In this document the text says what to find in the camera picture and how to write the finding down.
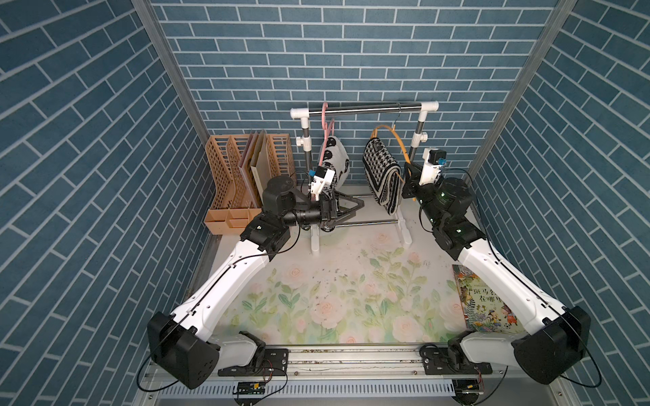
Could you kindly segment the black white houndstooth scarf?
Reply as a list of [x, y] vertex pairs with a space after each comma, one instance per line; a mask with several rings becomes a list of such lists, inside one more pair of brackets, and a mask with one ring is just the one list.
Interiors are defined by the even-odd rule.
[[367, 142], [362, 163], [377, 204], [393, 215], [399, 206], [404, 185], [400, 165], [379, 138]]

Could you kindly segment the black white smiley scarf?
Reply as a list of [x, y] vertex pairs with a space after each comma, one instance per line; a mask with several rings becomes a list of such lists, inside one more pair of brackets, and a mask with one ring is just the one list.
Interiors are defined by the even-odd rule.
[[330, 135], [323, 150], [323, 162], [321, 166], [331, 168], [335, 171], [332, 187], [339, 189], [348, 177], [350, 172], [350, 159], [342, 141]]

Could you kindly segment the yellow wooden hanger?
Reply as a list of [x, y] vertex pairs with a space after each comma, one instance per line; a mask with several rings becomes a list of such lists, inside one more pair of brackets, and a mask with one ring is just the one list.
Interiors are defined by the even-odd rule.
[[379, 125], [378, 127], [376, 127], [376, 128], [372, 131], [371, 138], [372, 138], [372, 139], [377, 138], [377, 137], [378, 137], [378, 132], [379, 132], [379, 130], [381, 130], [381, 129], [388, 130], [388, 131], [389, 131], [389, 132], [394, 136], [394, 138], [397, 140], [397, 142], [398, 142], [398, 144], [399, 144], [399, 147], [400, 147], [400, 149], [401, 149], [401, 151], [402, 151], [402, 154], [403, 154], [403, 156], [404, 156], [406, 162], [407, 162], [407, 163], [410, 163], [410, 162], [411, 162], [411, 159], [410, 159], [410, 157], [409, 157], [409, 154], [407, 153], [407, 150], [406, 150], [406, 147], [405, 147], [405, 145], [404, 145], [403, 140], [401, 139], [401, 137], [398, 135], [398, 133], [397, 133], [396, 130], [395, 130], [395, 125], [391, 125], [391, 126], [389, 126], [389, 125]]

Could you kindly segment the pink plastic hanger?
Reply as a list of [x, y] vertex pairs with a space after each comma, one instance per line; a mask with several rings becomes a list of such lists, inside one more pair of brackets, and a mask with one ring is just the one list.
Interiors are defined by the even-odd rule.
[[323, 139], [323, 145], [321, 147], [319, 160], [318, 160], [319, 166], [323, 165], [324, 154], [326, 152], [327, 145], [328, 145], [328, 138], [330, 134], [333, 132], [334, 119], [332, 118], [329, 123], [327, 122], [326, 120], [327, 109], [328, 109], [328, 103], [325, 101], [322, 105], [322, 110], [321, 110], [321, 124], [322, 124], [324, 139]]

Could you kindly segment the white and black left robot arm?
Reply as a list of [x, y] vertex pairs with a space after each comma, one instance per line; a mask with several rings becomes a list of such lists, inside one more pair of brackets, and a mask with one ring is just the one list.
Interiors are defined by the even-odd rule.
[[324, 198], [311, 198], [287, 175], [268, 181], [262, 203], [262, 211], [247, 224], [215, 274], [171, 314], [158, 312], [147, 324], [152, 361], [189, 389], [201, 386], [214, 370], [260, 367], [265, 343], [259, 338], [246, 332], [212, 336], [252, 277], [285, 252], [291, 227], [316, 224], [331, 230], [364, 207], [363, 200], [336, 190]]

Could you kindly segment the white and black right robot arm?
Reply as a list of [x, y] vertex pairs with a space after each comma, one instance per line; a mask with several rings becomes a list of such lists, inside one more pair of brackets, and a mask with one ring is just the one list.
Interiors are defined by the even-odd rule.
[[564, 306], [498, 257], [487, 235], [465, 216], [473, 195], [463, 180], [422, 183], [419, 174], [410, 173], [403, 196], [418, 201], [440, 248], [479, 276], [524, 330], [464, 332], [449, 341], [454, 363], [518, 366], [536, 382], [550, 384], [588, 354], [590, 316], [578, 306]]

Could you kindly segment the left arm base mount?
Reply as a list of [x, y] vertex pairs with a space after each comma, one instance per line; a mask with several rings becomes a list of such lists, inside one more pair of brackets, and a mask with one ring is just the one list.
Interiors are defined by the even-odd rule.
[[289, 350], [265, 348], [258, 350], [245, 366], [232, 366], [218, 371], [220, 377], [261, 377], [274, 372], [275, 368], [287, 371]]

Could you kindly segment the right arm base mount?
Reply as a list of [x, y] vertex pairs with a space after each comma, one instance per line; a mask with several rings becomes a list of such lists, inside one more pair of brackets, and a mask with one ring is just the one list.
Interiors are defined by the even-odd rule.
[[454, 348], [439, 347], [425, 343], [419, 348], [425, 374], [433, 375], [490, 375], [493, 368], [489, 363], [472, 363]]

